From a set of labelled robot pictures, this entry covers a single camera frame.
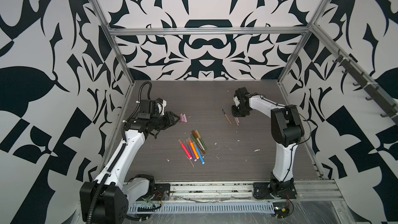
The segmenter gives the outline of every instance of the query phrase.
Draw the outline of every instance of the patterned backdrop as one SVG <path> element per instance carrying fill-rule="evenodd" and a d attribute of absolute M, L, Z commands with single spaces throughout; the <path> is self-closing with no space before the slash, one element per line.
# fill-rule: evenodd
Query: patterned backdrop
<path fill-rule="evenodd" d="M 112 28 L 306 26 L 320 0 L 99 0 Z M 134 79 L 277 79 L 299 34 L 118 37 Z"/>
<path fill-rule="evenodd" d="M 119 36 L 134 79 L 277 79 L 299 34 Z"/>
<path fill-rule="evenodd" d="M 2 223 L 69 223 L 129 83 L 87 0 L 0 0 Z"/>
<path fill-rule="evenodd" d="M 398 98 L 398 0 L 332 0 L 320 26 L 392 97 Z M 311 125 L 325 177 L 335 179 L 357 221 L 398 221 L 398 127 L 315 36 L 283 81 Z M 304 124 L 306 133 L 309 127 Z"/>

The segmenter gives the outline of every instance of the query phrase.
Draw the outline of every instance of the orange marker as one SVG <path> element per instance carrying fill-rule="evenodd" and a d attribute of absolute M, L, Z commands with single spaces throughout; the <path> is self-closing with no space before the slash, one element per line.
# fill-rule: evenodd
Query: orange marker
<path fill-rule="evenodd" d="M 192 150 L 193 150 L 193 153 L 195 154 L 196 159 L 199 159 L 198 153 L 196 152 L 196 149 L 195 149 L 195 147 L 193 146 L 193 143 L 192 143 L 192 141 L 191 141 L 190 139 L 189 139 L 189 144 L 190 144 L 191 147 L 192 147 Z"/>

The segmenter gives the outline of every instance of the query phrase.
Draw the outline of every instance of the purple marker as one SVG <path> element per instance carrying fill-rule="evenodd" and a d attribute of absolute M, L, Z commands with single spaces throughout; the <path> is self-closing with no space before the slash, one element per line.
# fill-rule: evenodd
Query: purple marker
<path fill-rule="evenodd" d="M 189 144 L 187 144 L 187 146 L 189 148 L 189 151 L 191 152 L 191 155 L 193 155 L 192 156 L 193 160 L 196 161 L 197 159 L 196 159 L 195 153 L 193 152 L 192 147 Z"/>

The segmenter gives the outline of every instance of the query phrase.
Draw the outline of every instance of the green marker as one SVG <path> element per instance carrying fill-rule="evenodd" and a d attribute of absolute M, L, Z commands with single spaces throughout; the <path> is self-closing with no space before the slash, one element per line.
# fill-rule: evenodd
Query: green marker
<path fill-rule="evenodd" d="M 200 139 L 200 141 L 202 142 L 202 145 L 204 146 L 205 150 L 207 150 L 207 147 L 206 147 L 205 143 L 203 142 L 203 139 L 202 139 L 202 137 L 200 136 L 198 130 L 196 130 L 195 133 L 196 133 L 196 135 L 198 136 L 198 138 Z"/>

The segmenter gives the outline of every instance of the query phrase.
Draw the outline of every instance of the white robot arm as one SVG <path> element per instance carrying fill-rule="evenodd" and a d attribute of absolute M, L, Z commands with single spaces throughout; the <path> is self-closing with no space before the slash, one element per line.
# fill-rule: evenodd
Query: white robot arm
<path fill-rule="evenodd" d="M 232 106 L 234 117 L 244 117 L 256 109 L 271 118 L 271 134 L 276 141 L 275 167 L 267 189 L 259 188 L 254 197 L 262 199 L 271 194 L 274 198 L 286 196 L 293 188 L 293 161 L 301 137 L 304 135 L 301 119 L 294 105 L 282 105 L 266 99 L 257 93 L 250 94 L 245 87 L 239 88 L 234 95 Z"/>
<path fill-rule="evenodd" d="M 141 100 L 142 88 L 147 84 L 148 100 Z M 85 182 L 80 189 L 82 218 L 87 224 L 121 224 L 125 218 L 140 220 L 126 216 L 129 202 L 139 198 L 149 199 L 154 195 L 155 180 L 150 175 L 137 175 L 132 182 L 123 185 L 127 171 L 148 135 L 156 138 L 161 130 L 175 125 L 180 120 L 173 112 L 164 111 L 165 100 L 150 99 L 151 87 L 150 82 L 141 85 L 137 107 L 132 115 L 123 121 L 122 141 L 95 180 Z"/>

